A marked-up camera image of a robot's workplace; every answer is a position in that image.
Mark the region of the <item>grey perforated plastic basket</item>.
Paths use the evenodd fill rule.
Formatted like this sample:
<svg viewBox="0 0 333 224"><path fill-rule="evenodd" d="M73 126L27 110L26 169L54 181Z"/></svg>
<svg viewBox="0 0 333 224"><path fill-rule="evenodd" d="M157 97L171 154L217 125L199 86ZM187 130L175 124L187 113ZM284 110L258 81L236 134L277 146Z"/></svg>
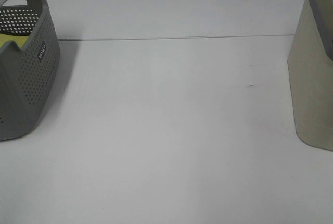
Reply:
<svg viewBox="0 0 333 224"><path fill-rule="evenodd" d="M1 140L19 138L37 123L54 83L60 46L47 0L1 6L1 34L28 36L1 47Z"/></svg>

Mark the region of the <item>beige plastic basket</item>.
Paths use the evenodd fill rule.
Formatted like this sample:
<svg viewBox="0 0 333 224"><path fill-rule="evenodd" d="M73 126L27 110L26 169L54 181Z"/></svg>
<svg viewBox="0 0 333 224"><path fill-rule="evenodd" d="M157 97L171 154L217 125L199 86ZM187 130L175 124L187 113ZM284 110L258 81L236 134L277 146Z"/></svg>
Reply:
<svg viewBox="0 0 333 224"><path fill-rule="evenodd" d="M297 136L332 150L332 0L304 0L287 64Z"/></svg>

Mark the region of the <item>yellow-green cloth in basket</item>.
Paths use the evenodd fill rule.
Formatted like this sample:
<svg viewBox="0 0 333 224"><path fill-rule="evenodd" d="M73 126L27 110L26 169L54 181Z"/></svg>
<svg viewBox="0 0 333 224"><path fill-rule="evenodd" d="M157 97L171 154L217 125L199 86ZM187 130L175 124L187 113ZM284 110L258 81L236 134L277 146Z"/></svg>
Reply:
<svg viewBox="0 0 333 224"><path fill-rule="evenodd" d="M15 42L20 48L22 48L25 42L28 40L28 36L22 35L7 35L0 34L0 47L2 47L6 42Z"/></svg>

